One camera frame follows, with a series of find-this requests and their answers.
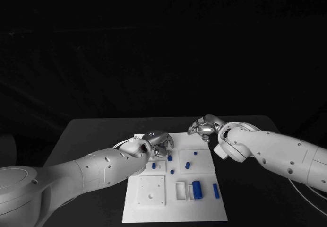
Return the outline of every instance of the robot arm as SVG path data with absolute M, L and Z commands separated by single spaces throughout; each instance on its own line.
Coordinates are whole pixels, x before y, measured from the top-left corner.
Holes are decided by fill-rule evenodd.
M 218 144 L 213 151 L 221 159 L 230 157 L 243 162 L 247 157 L 254 157 L 265 169 L 327 192 L 324 148 L 289 136 L 260 131 L 247 123 L 217 121 L 211 115 L 200 118 L 188 128 L 188 134 L 198 133 L 204 142 L 214 132 Z
M 46 168 L 0 168 L 0 226 L 41 227 L 53 211 L 76 196 L 138 175 L 151 154 L 167 156 L 167 132 L 149 131 L 119 149 L 103 149 Z

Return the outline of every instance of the black table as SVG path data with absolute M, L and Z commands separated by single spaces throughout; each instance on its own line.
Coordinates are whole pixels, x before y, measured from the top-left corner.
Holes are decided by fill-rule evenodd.
M 133 134 L 158 129 L 185 132 L 197 117 L 76 119 L 67 124 L 44 166 L 72 161 L 112 147 Z M 247 122 L 260 130 L 278 132 L 266 116 L 221 116 L 226 122 Z M 126 181 L 87 192 L 56 209 L 44 227 L 76 226 L 325 226 L 327 218 L 296 194 L 288 180 L 265 170 L 249 157 L 243 163 L 221 160 L 213 153 L 216 176 L 224 201 L 227 222 L 167 222 L 122 224 Z

